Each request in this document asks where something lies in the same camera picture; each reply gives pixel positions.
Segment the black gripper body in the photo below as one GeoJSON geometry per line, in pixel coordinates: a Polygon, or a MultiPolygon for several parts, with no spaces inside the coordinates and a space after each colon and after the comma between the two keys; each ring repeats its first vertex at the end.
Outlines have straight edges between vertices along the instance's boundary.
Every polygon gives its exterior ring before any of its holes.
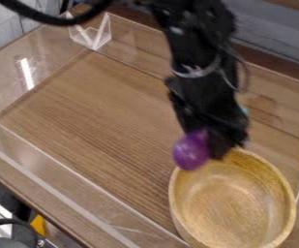
{"type": "Polygon", "coordinates": [[[172,63],[172,73],[173,76],[164,80],[165,86],[181,93],[197,115],[235,118],[239,83],[233,61],[223,61],[204,68],[172,63]]]}

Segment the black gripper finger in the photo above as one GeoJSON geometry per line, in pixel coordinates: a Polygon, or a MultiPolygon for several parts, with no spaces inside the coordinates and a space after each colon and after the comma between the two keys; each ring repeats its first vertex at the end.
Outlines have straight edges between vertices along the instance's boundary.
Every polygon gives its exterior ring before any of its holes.
{"type": "Polygon", "coordinates": [[[199,118],[192,104],[176,89],[168,88],[168,99],[184,133],[201,130],[205,127],[205,123],[199,118]]]}
{"type": "Polygon", "coordinates": [[[235,122],[211,120],[207,126],[209,156],[215,160],[221,160],[236,146],[244,146],[249,122],[247,119],[237,119],[235,122]]]}

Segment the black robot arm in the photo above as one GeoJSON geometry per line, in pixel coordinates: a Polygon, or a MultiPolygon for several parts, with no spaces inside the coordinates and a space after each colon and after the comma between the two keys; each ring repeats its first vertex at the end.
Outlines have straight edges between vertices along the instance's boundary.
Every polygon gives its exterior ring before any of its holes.
{"type": "Polygon", "coordinates": [[[232,45],[235,15],[221,0],[137,0],[171,52],[168,97],[183,131],[207,131],[209,156],[220,159],[248,138],[248,118],[235,99],[243,64],[232,45]]]}

